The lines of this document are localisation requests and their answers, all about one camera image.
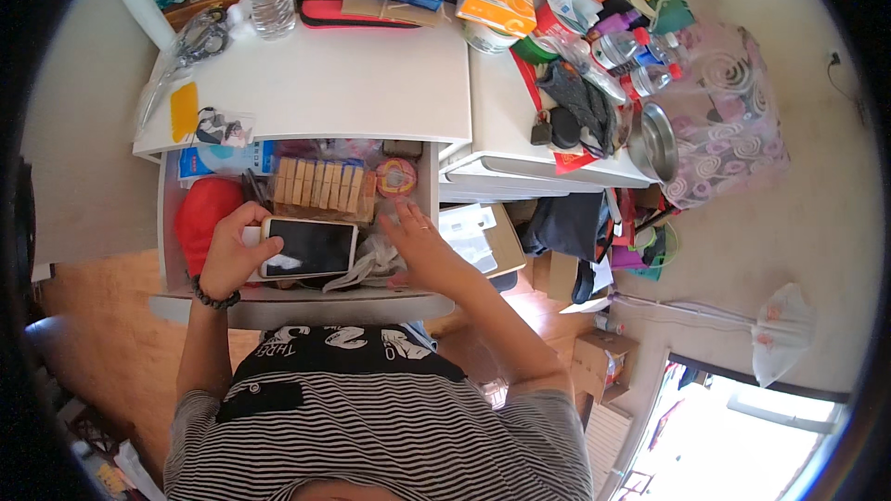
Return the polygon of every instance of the black and white striped shirt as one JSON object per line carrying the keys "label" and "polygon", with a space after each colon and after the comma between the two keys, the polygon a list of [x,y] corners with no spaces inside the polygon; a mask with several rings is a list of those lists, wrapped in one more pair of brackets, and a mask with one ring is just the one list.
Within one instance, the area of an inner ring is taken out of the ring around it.
{"label": "black and white striped shirt", "polygon": [[493,410],[403,326],[283,328],[241,363],[221,404],[186,393],[164,468],[169,499],[287,501],[312,480],[406,501],[592,498],[567,395]]}

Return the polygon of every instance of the yellow comb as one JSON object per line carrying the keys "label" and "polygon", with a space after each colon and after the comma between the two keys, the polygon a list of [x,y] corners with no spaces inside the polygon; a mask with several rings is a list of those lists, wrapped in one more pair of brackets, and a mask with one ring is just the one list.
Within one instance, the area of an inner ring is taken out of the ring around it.
{"label": "yellow comb", "polygon": [[198,86],[187,83],[170,96],[170,128],[179,143],[198,128]]}

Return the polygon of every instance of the shirt pocket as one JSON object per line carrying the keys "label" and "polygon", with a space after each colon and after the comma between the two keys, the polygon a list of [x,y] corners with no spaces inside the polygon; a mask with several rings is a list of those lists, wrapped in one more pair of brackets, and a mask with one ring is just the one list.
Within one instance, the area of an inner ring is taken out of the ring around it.
{"label": "shirt pocket", "polygon": [[303,406],[303,386],[293,382],[250,384],[220,405],[217,424],[266,412],[284,412]]}

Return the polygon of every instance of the red case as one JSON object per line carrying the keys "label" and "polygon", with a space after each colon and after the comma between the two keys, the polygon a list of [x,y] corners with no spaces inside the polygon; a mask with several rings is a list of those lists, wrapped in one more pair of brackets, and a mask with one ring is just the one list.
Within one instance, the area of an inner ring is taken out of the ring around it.
{"label": "red case", "polygon": [[395,27],[412,29],[415,24],[381,20],[372,16],[355,16],[342,14],[340,8],[343,0],[298,0],[297,13],[303,25],[312,29],[326,27]]}

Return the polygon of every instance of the orange box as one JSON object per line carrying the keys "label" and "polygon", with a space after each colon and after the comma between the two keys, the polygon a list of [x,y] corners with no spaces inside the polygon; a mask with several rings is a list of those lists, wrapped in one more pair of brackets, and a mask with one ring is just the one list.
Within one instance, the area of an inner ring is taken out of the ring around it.
{"label": "orange box", "polygon": [[519,38],[536,27],[532,0],[458,0],[455,15]]}

